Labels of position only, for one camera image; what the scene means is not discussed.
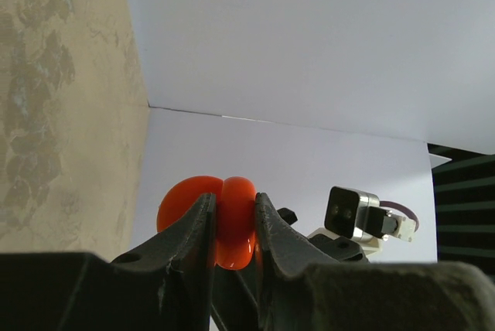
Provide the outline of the orange earbud charging case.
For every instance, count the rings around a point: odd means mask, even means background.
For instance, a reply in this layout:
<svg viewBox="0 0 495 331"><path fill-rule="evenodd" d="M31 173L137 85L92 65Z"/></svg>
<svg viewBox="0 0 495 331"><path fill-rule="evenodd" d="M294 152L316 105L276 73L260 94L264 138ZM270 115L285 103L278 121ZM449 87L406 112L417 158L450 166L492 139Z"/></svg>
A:
<svg viewBox="0 0 495 331"><path fill-rule="evenodd" d="M215 264L231 271L248 266L255 249L256 189L252 181L240 176L219 179L193 176L174 185L164 196L156 218L161 232L179 220L205 193L216 197Z"/></svg>

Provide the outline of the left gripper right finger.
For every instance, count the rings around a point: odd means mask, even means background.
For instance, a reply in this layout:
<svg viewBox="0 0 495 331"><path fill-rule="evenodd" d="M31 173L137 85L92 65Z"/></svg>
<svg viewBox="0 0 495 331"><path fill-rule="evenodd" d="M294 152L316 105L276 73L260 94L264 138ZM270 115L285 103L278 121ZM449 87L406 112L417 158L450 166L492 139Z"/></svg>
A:
<svg viewBox="0 0 495 331"><path fill-rule="evenodd" d="M340 262L255 200L262 330L492 330L494 285L461 262Z"/></svg>

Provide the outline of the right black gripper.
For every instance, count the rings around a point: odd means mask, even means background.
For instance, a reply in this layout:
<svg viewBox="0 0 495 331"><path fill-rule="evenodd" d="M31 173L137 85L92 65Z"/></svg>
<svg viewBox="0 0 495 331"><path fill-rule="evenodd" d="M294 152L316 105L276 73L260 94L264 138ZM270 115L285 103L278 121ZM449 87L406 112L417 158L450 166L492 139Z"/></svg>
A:
<svg viewBox="0 0 495 331"><path fill-rule="evenodd" d="M280 208L278 215L292 226L298 217L289 208ZM363 248L346 237L330 238L317 233L309 242L338 262L368 263ZM219 330L261 330L258 323L255 261L244 269L231 271L215 267L211 315Z"/></svg>

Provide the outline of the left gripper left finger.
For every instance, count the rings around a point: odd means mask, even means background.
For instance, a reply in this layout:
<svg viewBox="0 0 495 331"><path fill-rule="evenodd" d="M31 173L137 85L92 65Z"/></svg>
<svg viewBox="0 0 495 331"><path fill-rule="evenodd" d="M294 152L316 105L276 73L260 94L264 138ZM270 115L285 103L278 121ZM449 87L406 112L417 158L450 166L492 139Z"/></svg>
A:
<svg viewBox="0 0 495 331"><path fill-rule="evenodd" d="M89 252L3 254L3 330L206 330L216 200L202 195L145 243L105 261Z"/></svg>

